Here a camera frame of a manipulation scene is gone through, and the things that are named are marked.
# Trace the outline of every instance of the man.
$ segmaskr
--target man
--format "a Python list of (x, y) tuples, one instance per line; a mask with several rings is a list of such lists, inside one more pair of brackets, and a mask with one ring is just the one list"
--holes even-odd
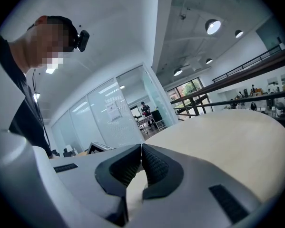
[[(141, 108), (142, 114), (144, 116), (150, 116), (151, 115), (150, 107), (148, 105), (145, 105), (144, 102), (141, 102), (141, 105), (142, 105), (142, 108)], [(148, 121), (147, 123), (149, 127), (152, 126), (150, 121)]]
[(52, 63), (61, 53), (71, 52), (78, 40), (72, 22), (61, 16), (41, 16), (17, 40), (8, 42), (0, 36), (0, 63), (14, 84), (25, 95), (9, 130), (24, 136), (54, 158), (44, 137), (42, 116), (27, 84), (26, 74), (32, 68)]

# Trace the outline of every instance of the wooden table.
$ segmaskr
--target wooden table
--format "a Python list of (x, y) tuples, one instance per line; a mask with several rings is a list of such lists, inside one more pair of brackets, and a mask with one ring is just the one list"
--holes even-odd
[[(245, 110), (218, 111), (179, 122), (146, 141), (207, 160), (248, 187), (261, 202), (285, 185), (285, 128), (271, 117)], [(127, 190), (129, 213), (141, 203), (144, 171)]]

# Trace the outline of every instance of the black slot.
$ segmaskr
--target black slot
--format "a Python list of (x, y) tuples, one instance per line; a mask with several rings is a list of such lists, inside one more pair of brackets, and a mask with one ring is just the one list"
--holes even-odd
[(76, 164), (72, 163), (72, 164), (68, 164), (68, 165), (57, 166), (57, 167), (54, 167), (53, 169), (55, 169), (56, 173), (58, 173), (58, 172), (62, 172), (62, 171), (68, 171), (68, 170), (71, 170), (71, 169), (74, 169), (77, 167), (78, 166)]
[(233, 224), (248, 216), (248, 212), (224, 186), (216, 185), (209, 190)]

